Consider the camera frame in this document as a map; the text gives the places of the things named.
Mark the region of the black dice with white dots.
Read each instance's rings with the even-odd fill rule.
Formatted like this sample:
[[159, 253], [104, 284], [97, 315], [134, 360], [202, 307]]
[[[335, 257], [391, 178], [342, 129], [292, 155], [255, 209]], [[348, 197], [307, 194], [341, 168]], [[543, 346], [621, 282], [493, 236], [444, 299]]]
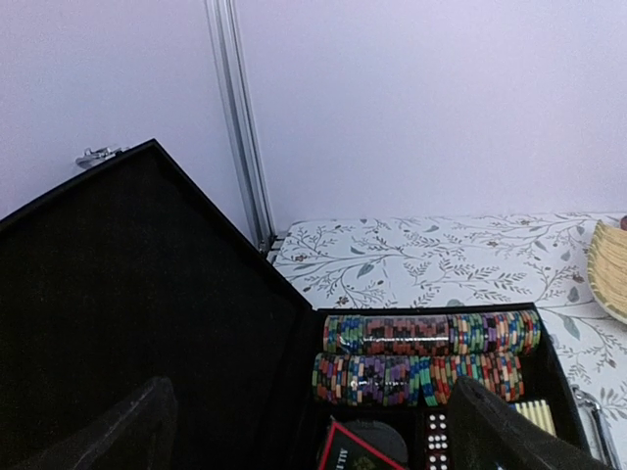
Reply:
[[424, 424], [424, 463], [427, 470], [452, 468], [449, 453], [447, 416], [442, 411], [429, 412]]

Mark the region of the aluminium frame post left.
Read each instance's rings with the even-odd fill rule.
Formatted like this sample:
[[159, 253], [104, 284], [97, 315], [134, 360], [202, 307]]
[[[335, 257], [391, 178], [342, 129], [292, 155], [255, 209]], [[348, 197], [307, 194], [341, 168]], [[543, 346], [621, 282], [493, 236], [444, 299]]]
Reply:
[[266, 255], [276, 240], [256, 132], [236, 8], [233, 1], [207, 1], [217, 82], [240, 193], [252, 243]]

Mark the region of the woven bamboo tray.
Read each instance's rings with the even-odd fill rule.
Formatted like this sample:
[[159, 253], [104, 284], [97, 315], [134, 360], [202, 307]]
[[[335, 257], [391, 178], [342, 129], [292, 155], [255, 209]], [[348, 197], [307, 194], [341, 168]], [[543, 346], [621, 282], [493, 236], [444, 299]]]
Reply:
[[599, 220], [587, 258], [587, 275], [594, 299], [614, 319], [625, 324], [626, 231]]

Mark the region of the red black card box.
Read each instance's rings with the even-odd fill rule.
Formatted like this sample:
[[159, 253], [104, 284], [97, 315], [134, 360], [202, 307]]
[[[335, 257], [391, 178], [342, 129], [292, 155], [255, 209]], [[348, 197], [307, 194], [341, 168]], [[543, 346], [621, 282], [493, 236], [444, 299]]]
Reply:
[[343, 424], [332, 421], [316, 468], [318, 470], [401, 470], [404, 466], [351, 432]]

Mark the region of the blue texas holdem card deck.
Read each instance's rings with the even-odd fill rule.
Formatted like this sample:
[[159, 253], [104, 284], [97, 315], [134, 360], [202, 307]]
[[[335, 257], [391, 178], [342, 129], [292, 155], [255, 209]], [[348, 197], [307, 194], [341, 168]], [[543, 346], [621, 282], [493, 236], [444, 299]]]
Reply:
[[516, 402], [510, 407], [543, 431], [554, 437], [557, 436], [551, 408], [545, 399]]

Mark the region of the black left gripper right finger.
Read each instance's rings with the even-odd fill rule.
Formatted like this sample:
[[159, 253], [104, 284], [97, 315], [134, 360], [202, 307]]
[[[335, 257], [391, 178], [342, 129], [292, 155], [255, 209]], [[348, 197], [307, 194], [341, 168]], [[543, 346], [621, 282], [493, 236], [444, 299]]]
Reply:
[[587, 445], [576, 446], [542, 430], [510, 404], [469, 377], [453, 386], [448, 404], [451, 452], [458, 469], [617, 469], [615, 446], [605, 423], [594, 458]]

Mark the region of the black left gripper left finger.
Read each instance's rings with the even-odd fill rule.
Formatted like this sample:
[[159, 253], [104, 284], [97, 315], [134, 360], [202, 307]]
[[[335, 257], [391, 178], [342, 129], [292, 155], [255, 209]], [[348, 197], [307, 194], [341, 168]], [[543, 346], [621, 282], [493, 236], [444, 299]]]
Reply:
[[16, 469], [169, 469], [177, 401], [168, 377], [153, 377], [74, 435]]

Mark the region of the black poker set case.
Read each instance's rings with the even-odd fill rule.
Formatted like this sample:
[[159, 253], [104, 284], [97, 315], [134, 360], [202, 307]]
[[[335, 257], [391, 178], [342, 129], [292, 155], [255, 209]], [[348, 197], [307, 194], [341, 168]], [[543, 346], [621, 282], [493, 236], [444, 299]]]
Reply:
[[[292, 261], [316, 309], [231, 224], [156, 141], [87, 170], [1, 223], [1, 465], [64, 441], [153, 377], [177, 401], [169, 469], [317, 469], [332, 421], [404, 466], [426, 469], [426, 414], [439, 406], [347, 406], [314, 398], [329, 315], [427, 315], [531, 304], [381, 307], [400, 247], [349, 227], [298, 233]], [[587, 445], [541, 320], [516, 354], [523, 398], [546, 400], [557, 437]]]

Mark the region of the upper poker chip row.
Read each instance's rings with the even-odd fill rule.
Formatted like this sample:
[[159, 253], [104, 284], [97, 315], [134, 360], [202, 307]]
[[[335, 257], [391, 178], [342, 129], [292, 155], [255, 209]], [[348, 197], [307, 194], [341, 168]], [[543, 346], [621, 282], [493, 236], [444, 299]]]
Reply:
[[322, 350], [357, 355], [527, 355], [540, 345], [533, 309], [427, 315], [329, 315]]

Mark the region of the poker chip row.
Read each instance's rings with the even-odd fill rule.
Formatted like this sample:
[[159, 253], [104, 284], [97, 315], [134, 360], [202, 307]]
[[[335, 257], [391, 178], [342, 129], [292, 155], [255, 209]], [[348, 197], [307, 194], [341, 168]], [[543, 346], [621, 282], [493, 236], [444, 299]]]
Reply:
[[507, 402], [524, 397], [522, 364], [512, 352], [466, 355], [349, 355], [319, 353], [313, 397], [347, 406], [439, 406], [468, 377]]
[[357, 355], [527, 355], [540, 345], [533, 309], [427, 315], [329, 315], [322, 350]]

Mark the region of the lower poker chip row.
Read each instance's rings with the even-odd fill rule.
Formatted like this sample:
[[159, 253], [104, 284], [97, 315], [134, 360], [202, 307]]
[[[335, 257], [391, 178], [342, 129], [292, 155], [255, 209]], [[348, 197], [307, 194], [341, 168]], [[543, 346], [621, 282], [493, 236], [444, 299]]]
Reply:
[[507, 402], [524, 397], [522, 364], [512, 352], [466, 355], [349, 355], [319, 353], [313, 397], [347, 406], [439, 406], [468, 377]]

